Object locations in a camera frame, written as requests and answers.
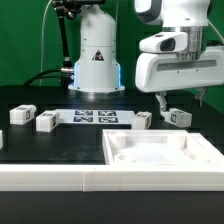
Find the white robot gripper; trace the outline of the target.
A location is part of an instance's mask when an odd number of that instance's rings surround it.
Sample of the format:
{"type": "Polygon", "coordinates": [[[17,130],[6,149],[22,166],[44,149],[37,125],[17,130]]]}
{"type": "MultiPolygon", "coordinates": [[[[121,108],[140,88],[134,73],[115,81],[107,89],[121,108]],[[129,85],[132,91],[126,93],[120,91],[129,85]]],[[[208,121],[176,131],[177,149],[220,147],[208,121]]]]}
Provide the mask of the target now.
{"type": "Polygon", "coordinates": [[[224,84],[224,46],[208,47],[196,61],[178,61],[175,54],[142,53],[136,64],[136,87],[157,92],[160,112],[167,111],[166,93],[160,91],[196,88],[201,107],[207,86],[224,84]]]}

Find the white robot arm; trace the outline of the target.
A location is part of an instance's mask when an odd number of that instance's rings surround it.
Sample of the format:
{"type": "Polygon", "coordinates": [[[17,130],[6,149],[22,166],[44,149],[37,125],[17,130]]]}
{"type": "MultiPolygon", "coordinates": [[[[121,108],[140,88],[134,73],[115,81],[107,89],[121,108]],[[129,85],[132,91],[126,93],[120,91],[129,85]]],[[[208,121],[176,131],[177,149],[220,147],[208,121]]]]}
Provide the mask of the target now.
{"type": "MultiPolygon", "coordinates": [[[[202,99],[208,86],[224,84],[224,47],[205,43],[212,0],[134,0],[137,17],[162,31],[140,41],[136,87],[154,92],[160,110],[165,93],[196,87],[202,99]]],[[[81,7],[81,52],[69,88],[92,97],[122,91],[116,56],[116,25],[97,4],[81,7]]]]}

